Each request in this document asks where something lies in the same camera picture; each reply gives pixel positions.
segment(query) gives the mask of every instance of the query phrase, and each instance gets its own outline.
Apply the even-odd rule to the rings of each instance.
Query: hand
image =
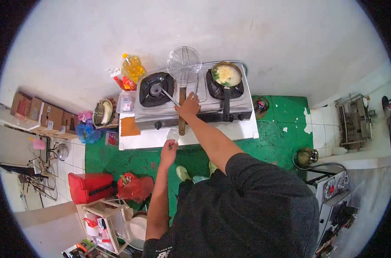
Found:
[[[178,142],[176,142],[174,139],[165,141],[161,150],[161,161],[159,167],[164,167],[166,170],[171,167],[172,163],[175,161],[177,148]]]
[[[174,106],[174,108],[177,110],[178,115],[185,120],[186,117],[194,116],[200,111],[201,106],[198,104],[199,102],[198,96],[191,92],[184,100],[182,106]]]

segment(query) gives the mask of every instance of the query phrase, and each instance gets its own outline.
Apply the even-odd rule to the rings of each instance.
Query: pan handle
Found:
[[[186,100],[186,88],[180,88],[180,100],[179,100],[180,106],[183,105],[184,100]],[[178,117],[178,134],[179,135],[186,134],[186,122],[181,116]]]
[[[230,121],[230,93],[231,90],[224,87],[223,121]]]

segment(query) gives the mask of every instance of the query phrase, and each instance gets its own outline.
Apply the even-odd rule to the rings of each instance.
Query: wooden handle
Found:
[[[179,101],[180,106],[183,105],[184,100],[186,100],[186,89],[180,88],[180,101]],[[178,117],[178,134],[179,135],[186,134],[186,122],[181,116]]]

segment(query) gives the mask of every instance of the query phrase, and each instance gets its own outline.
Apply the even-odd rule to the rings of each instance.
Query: cable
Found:
[[[292,162],[293,162],[293,165],[295,165],[295,167],[297,169],[300,169],[300,170],[311,170],[313,168],[317,168],[317,167],[321,167],[321,166],[326,166],[326,165],[333,165],[333,166],[338,166],[338,167],[341,167],[343,168],[344,170],[347,170],[345,166],[343,166],[342,164],[338,163],[338,162],[326,162],[326,163],[322,163],[322,164],[318,164],[318,165],[314,165],[314,166],[310,166],[309,168],[301,168],[299,167],[298,165],[296,165],[296,162],[295,162],[295,155],[297,155],[297,152],[295,152],[292,156]]]

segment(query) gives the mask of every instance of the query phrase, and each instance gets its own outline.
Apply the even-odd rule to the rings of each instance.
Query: burner grate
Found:
[[[174,93],[174,79],[168,73],[155,73],[142,79],[139,89],[140,104],[143,107],[153,107],[170,102],[169,97],[162,93],[162,89],[171,96]]]

